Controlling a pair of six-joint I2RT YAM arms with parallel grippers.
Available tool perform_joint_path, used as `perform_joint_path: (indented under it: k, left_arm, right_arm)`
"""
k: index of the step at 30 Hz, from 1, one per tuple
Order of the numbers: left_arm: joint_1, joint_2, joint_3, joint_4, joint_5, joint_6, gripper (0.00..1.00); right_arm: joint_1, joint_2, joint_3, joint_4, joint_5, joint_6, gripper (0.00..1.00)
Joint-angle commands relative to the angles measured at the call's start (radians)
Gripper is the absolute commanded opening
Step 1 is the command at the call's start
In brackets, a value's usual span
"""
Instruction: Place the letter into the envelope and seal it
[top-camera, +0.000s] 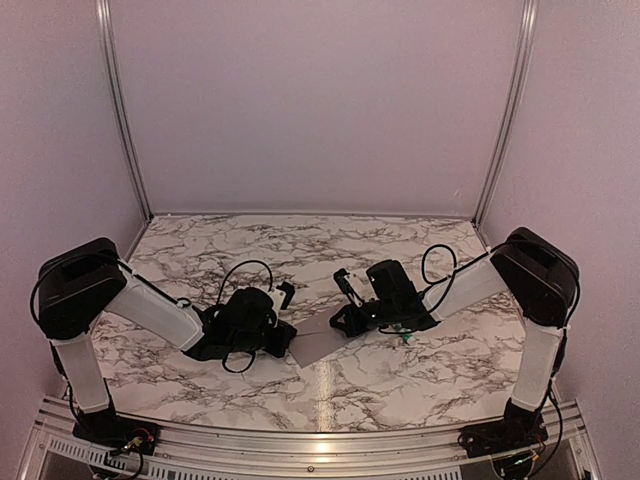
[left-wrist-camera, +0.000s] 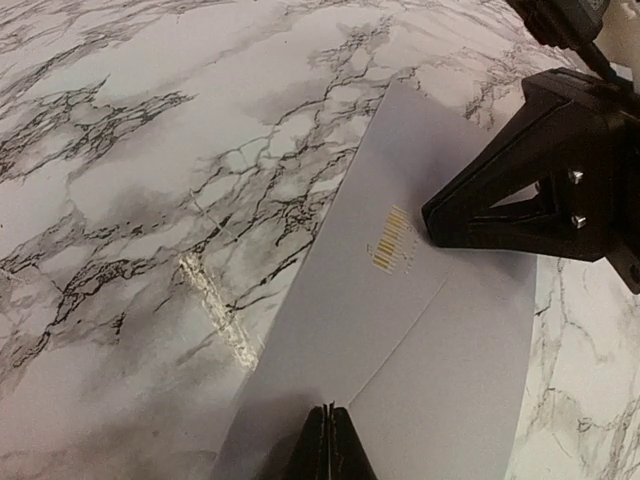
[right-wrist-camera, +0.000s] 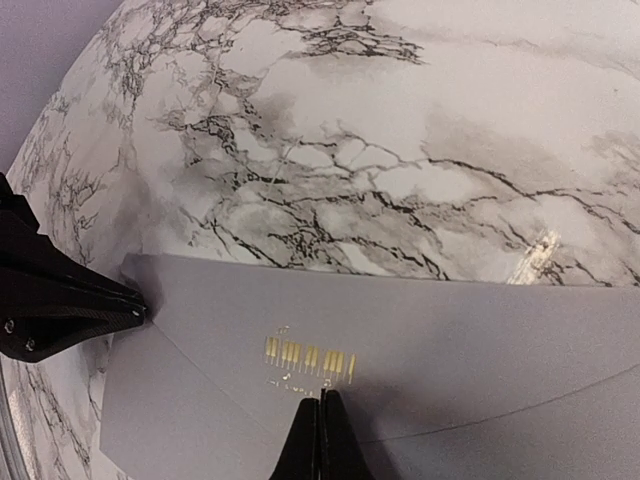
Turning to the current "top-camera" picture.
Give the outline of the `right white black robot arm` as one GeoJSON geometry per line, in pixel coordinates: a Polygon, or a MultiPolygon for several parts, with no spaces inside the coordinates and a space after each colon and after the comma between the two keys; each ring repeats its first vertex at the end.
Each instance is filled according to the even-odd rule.
{"type": "Polygon", "coordinates": [[[334,282],[348,302],[329,319],[347,338],[371,330],[386,335],[433,329],[458,312],[508,293],[521,312],[524,346],[518,377],[495,438],[515,448],[529,437],[564,360],[570,319],[581,296],[576,262],[554,245],[519,227],[507,239],[418,290],[397,260],[384,260],[366,273],[364,285],[345,269],[334,282]]]}

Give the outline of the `green white glue stick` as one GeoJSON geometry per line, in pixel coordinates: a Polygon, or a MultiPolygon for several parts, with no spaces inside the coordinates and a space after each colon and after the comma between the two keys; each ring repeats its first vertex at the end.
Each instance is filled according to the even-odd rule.
{"type": "Polygon", "coordinates": [[[402,342],[405,345],[408,345],[415,331],[409,328],[402,327],[401,325],[395,325],[394,333],[401,338],[402,342]]]}

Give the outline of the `grey envelope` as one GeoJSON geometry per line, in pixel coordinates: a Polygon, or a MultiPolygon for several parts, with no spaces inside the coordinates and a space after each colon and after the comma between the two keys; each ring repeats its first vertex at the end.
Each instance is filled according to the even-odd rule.
{"type": "Polygon", "coordinates": [[[297,335],[289,351],[300,368],[306,368],[344,347],[349,339],[330,325],[330,317],[314,316],[295,326],[297,335]]]}

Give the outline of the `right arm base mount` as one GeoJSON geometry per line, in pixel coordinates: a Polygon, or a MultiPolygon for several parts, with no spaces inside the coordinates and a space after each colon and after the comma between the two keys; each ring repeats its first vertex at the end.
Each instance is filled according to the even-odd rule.
{"type": "Polygon", "coordinates": [[[541,409],[525,410],[508,400],[500,420],[463,427],[458,444],[468,458],[491,456],[499,479],[527,479],[546,450],[548,433],[541,409]]]}

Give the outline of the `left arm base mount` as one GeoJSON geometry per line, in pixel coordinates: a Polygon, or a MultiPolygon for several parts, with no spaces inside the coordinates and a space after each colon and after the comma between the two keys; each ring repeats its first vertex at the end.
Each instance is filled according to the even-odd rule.
{"type": "Polygon", "coordinates": [[[71,403],[70,411],[75,421],[73,435],[108,449],[103,457],[103,467],[91,467],[96,479],[138,479],[143,474],[145,457],[154,453],[158,442],[160,426],[157,423],[123,417],[113,403],[90,413],[71,403]],[[133,471],[127,468],[118,473],[108,470],[108,467],[115,466],[117,459],[125,456],[137,460],[133,471]]]}

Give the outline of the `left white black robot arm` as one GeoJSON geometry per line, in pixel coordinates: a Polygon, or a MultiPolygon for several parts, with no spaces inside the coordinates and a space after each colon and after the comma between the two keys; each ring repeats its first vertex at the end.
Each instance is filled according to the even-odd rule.
{"type": "Polygon", "coordinates": [[[77,426],[106,445],[116,445],[127,430],[90,336],[99,316],[109,313],[128,320],[199,362],[226,363],[235,353],[254,357],[260,351],[281,358],[297,334],[279,318],[294,294],[288,282],[270,283],[266,289],[240,288],[228,301],[200,309],[135,272],[115,244],[101,237],[46,261],[29,308],[68,382],[77,426]]]}

